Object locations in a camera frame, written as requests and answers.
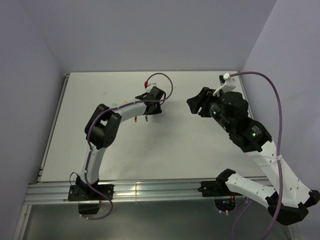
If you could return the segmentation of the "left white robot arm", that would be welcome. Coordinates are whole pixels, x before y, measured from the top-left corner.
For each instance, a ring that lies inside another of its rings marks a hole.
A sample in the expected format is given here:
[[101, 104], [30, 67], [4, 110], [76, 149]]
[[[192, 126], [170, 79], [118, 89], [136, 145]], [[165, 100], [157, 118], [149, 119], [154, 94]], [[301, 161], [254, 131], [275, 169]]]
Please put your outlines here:
[[86, 200], [96, 197], [100, 166], [107, 148], [115, 141], [120, 124], [138, 116], [157, 115], [162, 112], [161, 102], [166, 93], [156, 86], [123, 105], [98, 105], [85, 127], [88, 155], [80, 178], [83, 182], [79, 194]]

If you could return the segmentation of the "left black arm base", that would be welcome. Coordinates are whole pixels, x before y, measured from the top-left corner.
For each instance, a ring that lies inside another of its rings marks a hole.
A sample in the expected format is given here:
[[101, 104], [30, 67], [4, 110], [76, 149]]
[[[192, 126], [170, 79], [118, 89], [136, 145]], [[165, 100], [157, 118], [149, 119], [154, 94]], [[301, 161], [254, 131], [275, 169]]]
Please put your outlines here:
[[[91, 187], [83, 182], [80, 177], [76, 178], [75, 184], [71, 184], [67, 200], [69, 202], [78, 202], [78, 213], [83, 218], [89, 220], [100, 220], [109, 216], [114, 208], [112, 199], [114, 194], [113, 184], [99, 184], [99, 180], [94, 182]], [[91, 217], [100, 210], [102, 201], [110, 203], [110, 210], [103, 216]]]

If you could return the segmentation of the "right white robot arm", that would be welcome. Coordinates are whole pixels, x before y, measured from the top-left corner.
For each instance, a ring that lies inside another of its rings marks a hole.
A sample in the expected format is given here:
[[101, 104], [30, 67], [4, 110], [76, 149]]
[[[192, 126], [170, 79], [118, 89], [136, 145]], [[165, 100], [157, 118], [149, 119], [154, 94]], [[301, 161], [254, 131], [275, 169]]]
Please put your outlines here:
[[271, 216], [280, 201], [276, 220], [285, 226], [301, 222], [308, 215], [308, 208], [319, 202], [319, 191], [305, 186], [286, 161], [276, 155], [277, 147], [271, 135], [262, 123], [249, 117], [249, 104], [241, 93], [221, 90], [219, 95], [214, 95], [213, 89], [203, 87], [198, 95], [186, 102], [192, 114], [213, 118], [272, 184], [259, 184], [227, 168], [216, 177], [213, 186], [201, 183], [198, 191], [204, 197], [240, 194], [264, 206]]

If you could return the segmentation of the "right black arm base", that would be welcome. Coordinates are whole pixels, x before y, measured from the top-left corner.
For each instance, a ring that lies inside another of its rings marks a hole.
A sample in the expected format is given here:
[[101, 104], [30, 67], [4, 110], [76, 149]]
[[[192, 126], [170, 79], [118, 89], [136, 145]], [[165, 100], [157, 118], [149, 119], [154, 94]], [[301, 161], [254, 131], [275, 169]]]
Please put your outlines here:
[[240, 193], [232, 192], [224, 182], [217, 180], [202, 181], [197, 189], [203, 197], [234, 197], [241, 196]]

